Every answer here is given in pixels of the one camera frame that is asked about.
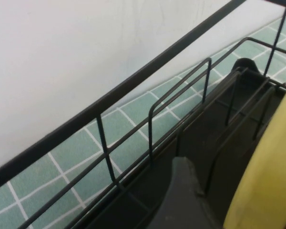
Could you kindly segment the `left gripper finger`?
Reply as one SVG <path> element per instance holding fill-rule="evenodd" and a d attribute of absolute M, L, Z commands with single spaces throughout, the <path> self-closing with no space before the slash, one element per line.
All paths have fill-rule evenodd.
<path fill-rule="evenodd" d="M 158 229 L 221 229 L 200 186 L 194 164 L 186 157 L 172 161 L 172 178 L 157 211 Z"/>

